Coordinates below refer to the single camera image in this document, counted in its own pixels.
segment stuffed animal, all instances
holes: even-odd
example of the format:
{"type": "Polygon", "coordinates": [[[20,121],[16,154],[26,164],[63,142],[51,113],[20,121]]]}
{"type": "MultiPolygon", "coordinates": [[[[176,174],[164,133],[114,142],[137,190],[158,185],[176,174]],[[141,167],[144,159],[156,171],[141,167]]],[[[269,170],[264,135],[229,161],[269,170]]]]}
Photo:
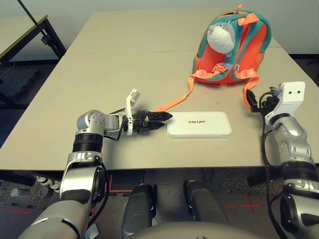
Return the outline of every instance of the stuffed animal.
{"type": "Polygon", "coordinates": [[[207,42],[215,51],[230,57],[235,46],[235,31],[232,25],[227,22],[219,22],[209,26],[207,42]]]}

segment wall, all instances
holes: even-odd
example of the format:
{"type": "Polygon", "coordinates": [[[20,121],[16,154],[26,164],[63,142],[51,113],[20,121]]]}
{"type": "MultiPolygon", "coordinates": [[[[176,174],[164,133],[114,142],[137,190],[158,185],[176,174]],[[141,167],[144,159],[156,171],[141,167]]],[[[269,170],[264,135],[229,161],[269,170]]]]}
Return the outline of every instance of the wall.
{"type": "MultiPolygon", "coordinates": [[[[96,10],[229,6],[261,13],[273,36],[288,53],[319,53],[318,0],[22,0],[32,14],[47,13],[66,47],[70,46],[89,16],[96,10]]],[[[25,15],[15,0],[0,0],[0,17],[25,15]]],[[[14,60],[56,58],[51,49],[32,40],[14,60]]]]}

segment orange backpack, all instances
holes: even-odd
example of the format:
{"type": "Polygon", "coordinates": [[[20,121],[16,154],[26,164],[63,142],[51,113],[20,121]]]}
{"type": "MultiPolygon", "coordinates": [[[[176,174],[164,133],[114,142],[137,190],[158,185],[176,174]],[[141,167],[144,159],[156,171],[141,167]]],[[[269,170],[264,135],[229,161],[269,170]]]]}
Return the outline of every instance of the orange backpack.
{"type": "Polygon", "coordinates": [[[193,61],[193,74],[188,77],[189,91],[157,107],[157,111],[166,111],[185,100],[193,90],[194,81],[221,86],[248,81],[243,98],[246,106],[251,108],[246,93],[259,81],[256,71],[271,41],[271,29],[260,14],[240,8],[241,5],[236,11],[223,13],[210,24],[193,61]]]}

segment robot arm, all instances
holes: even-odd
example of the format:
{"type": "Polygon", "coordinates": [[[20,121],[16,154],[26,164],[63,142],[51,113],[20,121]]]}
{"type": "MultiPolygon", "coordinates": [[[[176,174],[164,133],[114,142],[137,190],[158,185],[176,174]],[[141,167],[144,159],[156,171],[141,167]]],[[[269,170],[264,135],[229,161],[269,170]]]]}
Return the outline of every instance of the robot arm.
{"type": "Polygon", "coordinates": [[[118,140],[122,129],[128,135],[157,129],[172,117],[165,112],[137,111],[133,106],[139,96],[133,89],[126,100],[127,115],[104,114],[91,110],[77,120],[72,153],[69,154],[60,186],[59,202],[48,207],[21,235],[20,239],[83,239],[90,226],[92,207],[105,196],[108,175],[101,153],[103,138],[118,140]]]}
{"type": "Polygon", "coordinates": [[[319,236],[319,180],[307,132],[293,117],[304,100],[305,83],[287,82],[271,88],[272,96],[259,109],[273,130],[279,149],[284,184],[281,224],[296,238],[319,236]]]}

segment white power bank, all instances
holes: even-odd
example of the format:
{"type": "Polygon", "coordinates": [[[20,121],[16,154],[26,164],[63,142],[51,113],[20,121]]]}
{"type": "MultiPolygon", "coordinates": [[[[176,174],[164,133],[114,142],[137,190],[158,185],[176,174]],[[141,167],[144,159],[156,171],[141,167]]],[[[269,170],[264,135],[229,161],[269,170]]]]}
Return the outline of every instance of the white power bank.
{"type": "Polygon", "coordinates": [[[167,122],[170,138],[226,138],[231,127],[224,112],[170,112],[167,122]]]}

